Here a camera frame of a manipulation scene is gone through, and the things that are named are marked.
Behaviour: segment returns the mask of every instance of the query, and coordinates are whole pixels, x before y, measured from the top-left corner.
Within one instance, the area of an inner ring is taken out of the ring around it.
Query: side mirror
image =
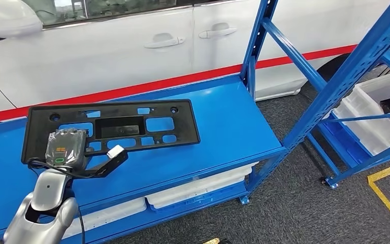
[[[40,32],[43,28],[35,12],[22,0],[0,0],[0,38]]]

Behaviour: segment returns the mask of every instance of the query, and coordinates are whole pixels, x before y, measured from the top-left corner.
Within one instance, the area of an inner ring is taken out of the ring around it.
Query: mounting hole
[[[60,119],[60,115],[57,114],[57,113],[52,113],[52,114],[50,115],[50,120],[51,120],[51,121],[56,122],[56,121],[58,121],[59,119]]]
[[[171,107],[171,112],[172,113],[177,113],[179,109],[177,107]]]

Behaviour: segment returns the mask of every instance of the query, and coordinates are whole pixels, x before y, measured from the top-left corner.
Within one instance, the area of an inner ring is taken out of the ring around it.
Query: car window
[[[177,0],[23,0],[44,26],[177,6]]]

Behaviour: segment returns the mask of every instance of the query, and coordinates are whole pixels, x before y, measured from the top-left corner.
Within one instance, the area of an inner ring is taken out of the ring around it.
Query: white connector
[[[123,152],[123,150],[125,150],[125,148],[121,147],[120,145],[115,145],[107,152],[107,156],[110,159],[115,158],[117,155],[119,155],[119,153]]]

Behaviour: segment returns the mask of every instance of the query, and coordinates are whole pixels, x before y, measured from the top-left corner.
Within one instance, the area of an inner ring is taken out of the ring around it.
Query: red stripe
[[[322,58],[322,57],[341,55],[344,53],[352,52],[355,47],[356,47],[356,45],[336,47],[336,48],[331,48],[331,49],[325,49],[325,50],[320,50],[320,51],[315,51],[315,52],[304,53],[303,56],[307,60],[311,60],[311,59],[317,59],[317,58]],[[258,61],[256,63],[256,68],[261,69],[261,68],[267,68],[267,67],[272,67],[272,66],[277,66],[277,65],[286,65],[286,64],[290,64],[290,63],[292,63],[292,60],[287,56],[277,57],[277,58]],[[133,85],[133,86],[118,88],[118,89],[114,89],[114,90],[107,90],[107,91],[102,91],[99,93],[93,93],[93,94],[83,95],[83,96],[74,97],[74,98],[67,98],[67,99],[57,100],[57,101],[48,102],[48,103],[42,103],[42,104],[38,104],[38,105],[95,103],[95,102],[100,102],[100,101],[104,101],[104,100],[110,100],[110,99],[114,99],[114,98],[125,97],[125,96],[139,94],[139,93],[145,93],[145,92],[149,92],[152,90],[158,90],[158,89],[164,89],[167,87],[188,84],[188,83],[192,83],[192,82],[196,82],[196,81],[200,81],[200,80],[211,79],[211,78],[215,78],[215,77],[219,77],[219,76],[234,74],[234,73],[238,73],[240,71],[240,69],[241,69],[241,65],[234,65],[234,66],[219,68],[219,69],[215,69],[215,70],[203,71],[203,72],[190,74],[190,75],[183,75],[183,76],[174,77],[174,78],[170,78],[170,79],[158,80],[158,81],[154,81],[154,82]],[[0,111],[0,121],[6,120],[6,119],[22,117],[22,116],[27,116],[29,107],[30,106]]]

